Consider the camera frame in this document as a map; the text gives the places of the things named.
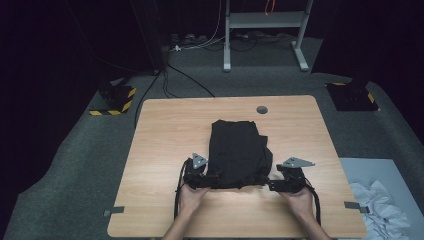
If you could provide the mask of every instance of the white cloth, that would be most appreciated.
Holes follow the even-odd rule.
[[[404,212],[394,205],[387,189],[378,180],[366,187],[360,183],[351,183],[350,187],[361,207],[368,206],[370,213],[363,213],[367,226],[366,240],[409,239],[404,229],[410,227]]]

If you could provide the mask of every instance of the forearm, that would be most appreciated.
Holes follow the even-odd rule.
[[[296,216],[311,240],[331,239],[314,217]]]
[[[175,218],[171,227],[163,236],[163,240],[183,239],[188,224],[190,223],[193,213],[190,211],[181,211]]]

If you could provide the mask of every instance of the person's right hand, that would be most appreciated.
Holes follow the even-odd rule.
[[[314,218],[312,193],[306,187],[297,193],[279,192],[287,200],[291,212],[302,219]]]

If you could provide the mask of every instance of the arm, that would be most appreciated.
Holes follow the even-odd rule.
[[[312,194],[307,188],[298,193],[279,192],[287,200],[291,212],[305,229],[311,240],[330,239],[324,229],[316,221],[312,209]]]
[[[163,240],[183,239],[193,214],[199,208],[203,196],[208,191],[209,188],[194,190],[187,185],[181,187],[180,211],[165,236],[163,236]]]

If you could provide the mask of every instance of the table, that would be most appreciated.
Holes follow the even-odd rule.
[[[297,41],[292,41],[291,46],[296,55],[302,71],[308,71],[303,52],[300,49],[311,14],[313,0],[308,0],[304,11],[231,13],[230,0],[227,0],[225,11],[225,45],[224,45],[224,72],[231,71],[230,29],[233,28],[299,28]]]
[[[268,109],[259,114],[258,106]],[[320,197],[322,226],[331,237],[363,237],[366,228],[315,99],[311,96],[157,99],[144,102],[117,193],[108,233],[113,237],[160,237],[173,221],[182,163],[196,152],[208,157],[211,124],[218,119],[254,121],[275,164],[291,156],[316,163],[304,168]],[[284,199],[267,186],[211,190],[187,237],[304,237]]]

